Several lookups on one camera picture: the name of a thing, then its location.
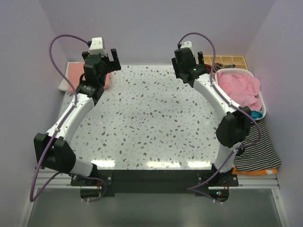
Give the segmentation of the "pink t shirt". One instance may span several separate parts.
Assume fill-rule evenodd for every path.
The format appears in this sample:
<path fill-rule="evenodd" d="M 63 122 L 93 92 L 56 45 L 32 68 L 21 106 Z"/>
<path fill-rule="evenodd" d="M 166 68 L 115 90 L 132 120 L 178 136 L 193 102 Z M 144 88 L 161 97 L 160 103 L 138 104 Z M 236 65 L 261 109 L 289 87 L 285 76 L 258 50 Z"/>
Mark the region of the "pink t shirt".
<path fill-rule="evenodd" d="M 221 72 L 217 76 L 219 87 L 241 107 L 248 106 L 252 111 L 260 111 L 262 102 L 258 98 L 261 83 L 248 74 Z"/>

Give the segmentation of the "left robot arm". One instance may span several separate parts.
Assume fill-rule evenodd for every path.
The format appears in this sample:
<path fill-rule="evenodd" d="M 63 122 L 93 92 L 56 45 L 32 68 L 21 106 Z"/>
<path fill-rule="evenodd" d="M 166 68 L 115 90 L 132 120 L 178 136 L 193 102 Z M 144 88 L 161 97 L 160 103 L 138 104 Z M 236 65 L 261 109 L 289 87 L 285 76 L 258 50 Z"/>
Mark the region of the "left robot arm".
<path fill-rule="evenodd" d="M 94 185 L 98 181 L 96 165 L 77 158 L 70 143 L 82 120 L 103 95 L 107 74 L 121 70 L 116 49 L 111 49 L 111 54 L 112 61 L 100 53 L 82 53 L 84 72 L 76 95 L 59 120 L 46 133 L 38 133 L 34 137 L 37 168 L 81 175 L 86 185 Z"/>

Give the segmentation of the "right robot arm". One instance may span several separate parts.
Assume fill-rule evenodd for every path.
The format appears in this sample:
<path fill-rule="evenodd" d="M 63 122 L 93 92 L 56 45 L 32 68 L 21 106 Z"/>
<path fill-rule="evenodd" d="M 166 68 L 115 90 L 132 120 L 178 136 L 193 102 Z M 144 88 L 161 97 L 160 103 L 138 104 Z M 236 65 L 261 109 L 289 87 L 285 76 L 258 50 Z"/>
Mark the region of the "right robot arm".
<path fill-rule="evenodd" d="M 190 48 L 180 46 L 174 51 L 175 57 L 172 65 L 176 78 L 184 84 L 189 84 L 199 92 L 212 106 L 220 121 L 216 129 L 216 137 L 220 143 L 219 151 L 213 166 L 218 169 L 211 173 L 211 181 L 217 186 L 223 185 L 228 180 L 226 172 L 233 167 L 236 148 L 241 146 L 250 131 L 251 110 L 240 107 L 234 103 L 226 93 L 211 80 L 203 62 L 203 53 L 198 53 L 199 63 L 196 63 Z"/>

